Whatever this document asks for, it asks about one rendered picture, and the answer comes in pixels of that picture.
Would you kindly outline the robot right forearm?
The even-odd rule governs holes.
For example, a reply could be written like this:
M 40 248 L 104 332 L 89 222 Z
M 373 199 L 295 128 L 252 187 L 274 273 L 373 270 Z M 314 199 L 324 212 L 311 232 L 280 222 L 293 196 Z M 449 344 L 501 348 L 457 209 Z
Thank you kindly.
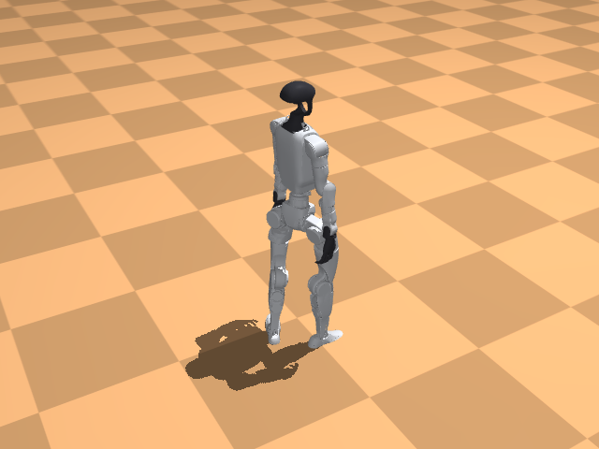
M 324 187 L 322 198 L 319 199 L 319 207 L 321 207 L 323 222 L 322 231 L 325 226 L 328 226 L 330 229 L 330 235 L 335 234 L 338 230 L 336 225 L 337 215 L 334 207 L 335 193 L 335 185 L 329 183 Z

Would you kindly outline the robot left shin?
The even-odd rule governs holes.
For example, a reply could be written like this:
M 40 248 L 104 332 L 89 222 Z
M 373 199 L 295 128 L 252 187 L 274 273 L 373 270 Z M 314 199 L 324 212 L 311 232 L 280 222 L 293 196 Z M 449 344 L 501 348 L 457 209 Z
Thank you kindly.
M 285 287 L 275 287 L 275 270 L 270 271 L 269 282 L 269 307 L 270 307 L 270 333 L 275 329 L 278 334 L 279 318 L 285 301 Z

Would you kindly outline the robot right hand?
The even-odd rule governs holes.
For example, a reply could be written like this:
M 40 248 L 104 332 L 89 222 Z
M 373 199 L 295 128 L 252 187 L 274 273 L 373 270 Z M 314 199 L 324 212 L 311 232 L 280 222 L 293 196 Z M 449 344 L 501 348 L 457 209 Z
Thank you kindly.
M 319 261 L 315 261 L 316 264 L 323 264 L 328 262 L 332 256 L 333 256 L 333 251 L 335 250 L 335 239 L 336 239 L 336 233 L 333 235 L 330 235 L 330 229 L 328 226 L 325 226 L 323 228 L 323 238 L 326 239 L 324 247 L 323 247 L 323 255 L 321 257 L 321 260 Z

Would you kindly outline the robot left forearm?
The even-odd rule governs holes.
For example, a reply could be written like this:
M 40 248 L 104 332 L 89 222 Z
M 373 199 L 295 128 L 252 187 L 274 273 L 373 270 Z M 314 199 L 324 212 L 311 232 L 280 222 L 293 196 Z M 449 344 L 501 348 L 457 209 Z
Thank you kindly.
M 281 177 L 280 177 L 280 173 L 278 170 L 278 166 L 275 164 L 274 161 L 274 165 L 273 165 L 273 172 L 275 175 L 275 183 L 274 183 L 274 191 L 277 192 L 277 200 L 282 200 L 285 199 L 286 197 L 286 190 L 287 188 L 283 186 L 282 181 L 281 181 Z

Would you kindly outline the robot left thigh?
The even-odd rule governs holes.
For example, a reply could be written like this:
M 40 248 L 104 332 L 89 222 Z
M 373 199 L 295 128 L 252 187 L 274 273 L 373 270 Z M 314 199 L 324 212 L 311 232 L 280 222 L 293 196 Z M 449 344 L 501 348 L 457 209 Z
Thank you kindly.
M 293 229 L 281 221 L 281 207 L 277 206 L 267 213 L 267 222 L 271 226 L 268 239 L 270 240 L 270 270 L 275 270 L 275 287 L 286 287 L 288 283 L 288 270 L 285 269 L 285 260 L 288 242 L 292 237 Z

